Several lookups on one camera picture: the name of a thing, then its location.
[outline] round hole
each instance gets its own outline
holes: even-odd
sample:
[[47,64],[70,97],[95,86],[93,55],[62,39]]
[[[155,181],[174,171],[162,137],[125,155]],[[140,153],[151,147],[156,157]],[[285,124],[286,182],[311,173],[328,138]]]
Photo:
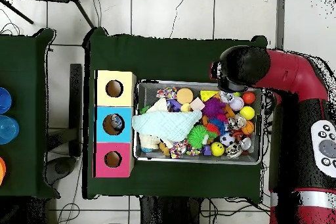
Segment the round hole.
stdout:
[[115,168],[115,167],[118,167],[121,163],[121,155],[119,152],[108,152],[105,157],[104,157],[104,161],[105,161],[105,164],[108,166],[108,167],[111,167],[111,168]]
[[123,84],[118,80],[111,80],[106,84],[106,93],[110,97],[120,97],[123,93]]
[[109,135],[119,135],[125,127],[125,122],[119,114],[110,114],[105,117],[102,127]]

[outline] table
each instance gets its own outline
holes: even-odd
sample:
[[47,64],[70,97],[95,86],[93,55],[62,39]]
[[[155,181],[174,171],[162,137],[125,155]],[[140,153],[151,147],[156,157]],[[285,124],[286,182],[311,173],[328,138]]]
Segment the table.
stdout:
[[83,197],[97,194],[260,198],[261,164],[254,166],[187,164],[135,161],[129,178],[93,178],[94,72],[131,71],[137,80],[211,82],[209,65],[235,45],[266,47],[263,36],[251,41],[231,39],[155,39],[132,35],[108,36],[103,28],[92,29],[85,49],[83,110]]

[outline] light blue cloth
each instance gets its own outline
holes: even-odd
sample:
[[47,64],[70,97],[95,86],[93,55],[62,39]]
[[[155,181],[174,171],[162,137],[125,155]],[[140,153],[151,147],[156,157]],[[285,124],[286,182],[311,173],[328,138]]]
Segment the light blue cloth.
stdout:
[[173,142],[182,141],[190,130],[202,118],[202,112],[165,112],[153,111],[132,117],[132,127],[140,134],[147,134],[168,139]]

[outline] red ball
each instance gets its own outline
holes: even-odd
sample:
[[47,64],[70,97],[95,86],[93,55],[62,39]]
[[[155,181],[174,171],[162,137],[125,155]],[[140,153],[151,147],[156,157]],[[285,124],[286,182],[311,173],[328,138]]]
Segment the red ball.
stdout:
[[241,98],[245,104],[251,104],[253,101],[255,101],[255,94],[252,92],[246,92],[241,96]]

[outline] yellow ball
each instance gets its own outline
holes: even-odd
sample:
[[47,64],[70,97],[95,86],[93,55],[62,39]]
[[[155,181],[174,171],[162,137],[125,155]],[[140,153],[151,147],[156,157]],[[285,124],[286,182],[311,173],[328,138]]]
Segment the yellow ball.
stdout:
[[225,148],[222,143],[214,142],[211,144],[211,152],[213,156],[221,156],[224,154]]
[[240,110],[240,114],[247,120],[251,120],[255,116],[255,110],[250,106],[244,106]]
[[189,112],[189,103],[184,103],[181,106],[181,112]]

